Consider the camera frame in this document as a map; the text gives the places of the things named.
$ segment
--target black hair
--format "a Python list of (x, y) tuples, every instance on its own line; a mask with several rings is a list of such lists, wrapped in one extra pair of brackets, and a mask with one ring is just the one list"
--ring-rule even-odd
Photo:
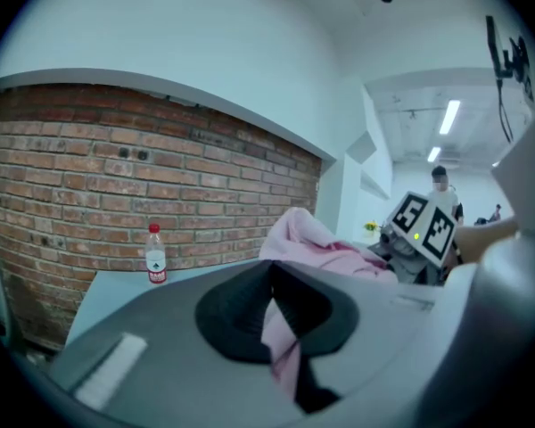
[(446, 169), (441, 165), (438, 165), (435, 169), (432, 170), (432, 177), (446, 176)]

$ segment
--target pink fabric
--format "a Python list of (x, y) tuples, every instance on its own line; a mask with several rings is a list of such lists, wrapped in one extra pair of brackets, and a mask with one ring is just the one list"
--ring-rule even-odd
[[(346, 276), (397, 283), (386, 262), (371, 251), (361, 251), (337, 240), (303, 208), (290, 208), (274, 224), (259, 250), (260, 259), (296, 261)], [(300, 368), (300, 344), (272, 300), (264, 318), (262, 343), (271, 351), (271, 370), (280, 387), (295, 398)]]

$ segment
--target brick wall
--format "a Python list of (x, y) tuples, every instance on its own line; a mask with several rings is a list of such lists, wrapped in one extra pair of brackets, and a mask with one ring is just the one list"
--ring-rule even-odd
[(320, 159), (241, 120), (119, 87), (0, 93), (0, 266), (24, 334), (57, 347), (99, 269), (256, 257), (290, 206), (315, 208)]

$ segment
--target white marker cube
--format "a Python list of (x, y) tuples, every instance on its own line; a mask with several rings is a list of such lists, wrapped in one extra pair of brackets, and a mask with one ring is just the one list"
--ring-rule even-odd
[(438, 268), (442, 267), (457, 222), (434, 202), (408, 192), (389, 216), (394, 231)]

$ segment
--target white strip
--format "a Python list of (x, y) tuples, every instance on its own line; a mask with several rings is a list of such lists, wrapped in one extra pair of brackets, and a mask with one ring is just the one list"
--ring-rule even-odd
[(146, 349), (143, 338), (125, 333), (109, 357), (87, 377), (75, 397), (86, 406), (101, 410)]
[(442, 122), (442, 126), (440, 127), (441, 135), (447, 135), (449, 133), (449, 130), (452, 128), (452, 124), (454, 123), (454, 119), (456, 119), (456, 114), (459, 107), (459, 100), (449, 101), (448, 109), (446, 110), (446, 117), (444, 117), (444, 121)]
[(428, 161), (432, 163), (436, 160), (438, 157), (438, 154), (440, 153), (440, 147), (433, 147), (432, 151), (430, 152), (430, 155), (428, 156)]

